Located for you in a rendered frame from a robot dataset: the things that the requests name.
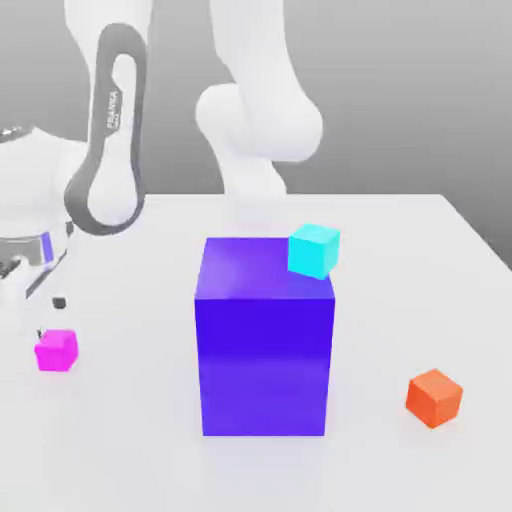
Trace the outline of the small orange cube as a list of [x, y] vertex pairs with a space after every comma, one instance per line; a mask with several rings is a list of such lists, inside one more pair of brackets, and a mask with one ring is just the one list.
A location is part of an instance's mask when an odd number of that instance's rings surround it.
[[431, 429], [454, 419], [459, 411], [463, 388], [438, 369], [409, 381], [406, 409]]

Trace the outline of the small cyan cube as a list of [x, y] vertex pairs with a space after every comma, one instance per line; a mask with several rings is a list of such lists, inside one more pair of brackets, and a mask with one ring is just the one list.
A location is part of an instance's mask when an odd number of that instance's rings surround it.
[[287, 269], [303, 276], [325, 280], [339, 260], [338, 229], [304, 224], [288, 238]]

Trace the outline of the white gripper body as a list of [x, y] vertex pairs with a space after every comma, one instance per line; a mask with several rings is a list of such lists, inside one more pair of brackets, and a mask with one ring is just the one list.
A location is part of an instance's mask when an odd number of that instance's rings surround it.
[[36, 337], [63, 321], [68, 253], [42, 266], [31, 266], [22, 255], [0, 259], [0, 339]]

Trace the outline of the small magenta cube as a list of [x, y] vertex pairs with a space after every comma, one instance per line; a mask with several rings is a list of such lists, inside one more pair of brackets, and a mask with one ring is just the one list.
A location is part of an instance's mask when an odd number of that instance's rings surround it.
[[68, 372], [78, 358], [74, 330], [48, 329], [34, 347], [40, 371]]

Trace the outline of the large blue box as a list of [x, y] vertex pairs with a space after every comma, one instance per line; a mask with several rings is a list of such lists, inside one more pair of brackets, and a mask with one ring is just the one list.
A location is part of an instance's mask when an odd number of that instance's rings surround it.
[[284, 238], [207, 238], [194, 296], [206, 436], [321, 436], [335, 294]]

